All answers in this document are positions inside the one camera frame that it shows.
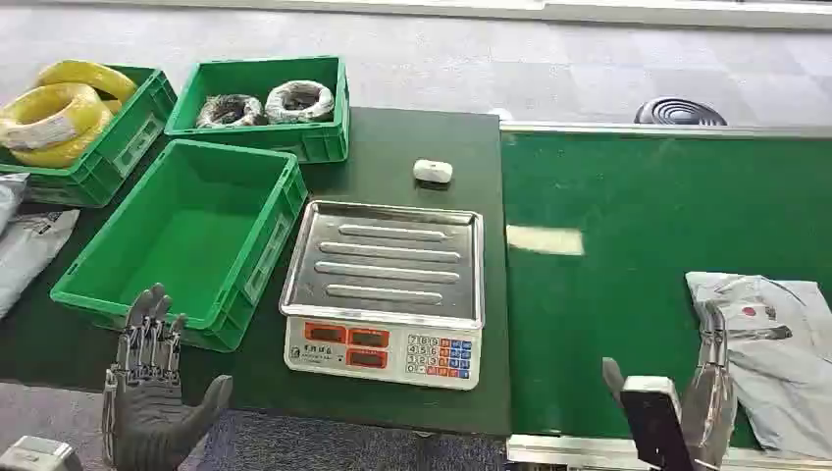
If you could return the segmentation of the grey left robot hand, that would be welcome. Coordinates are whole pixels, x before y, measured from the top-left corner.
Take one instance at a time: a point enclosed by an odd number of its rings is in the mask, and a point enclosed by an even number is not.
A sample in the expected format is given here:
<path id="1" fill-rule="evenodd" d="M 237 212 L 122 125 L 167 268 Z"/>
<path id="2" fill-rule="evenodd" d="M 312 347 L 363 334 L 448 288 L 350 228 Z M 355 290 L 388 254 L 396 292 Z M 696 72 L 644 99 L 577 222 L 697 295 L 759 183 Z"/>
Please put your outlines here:
<path id="1" fill-rule="evenodd" d="M 177 470 L 228 409 L 234 390 L 219 375 L 201 402 L 182 401 L 180 359 L 187 316 L 168 322 L 165 287 L 143 290 L 131 305 L 117 354 L 105 373 L 103 458 L 115 470 Z"/>

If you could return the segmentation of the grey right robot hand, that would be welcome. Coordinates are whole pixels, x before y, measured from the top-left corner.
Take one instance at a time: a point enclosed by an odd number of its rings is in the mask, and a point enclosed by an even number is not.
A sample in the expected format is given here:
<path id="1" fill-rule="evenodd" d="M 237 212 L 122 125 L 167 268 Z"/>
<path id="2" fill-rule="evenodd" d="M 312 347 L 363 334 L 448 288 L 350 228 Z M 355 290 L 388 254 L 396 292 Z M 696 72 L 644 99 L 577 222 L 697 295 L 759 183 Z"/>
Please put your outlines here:
<path id="1" fill-rule="evenodd" d="M 626 416 L 638 459 L 652 470 L 719 470 L 729 447 L 737 398 L 727 364 L 724 315 L 698 301 L 699 361 L 685 393 L 668 377 L 629 376 L 611 357 L 601 374 Z"/>

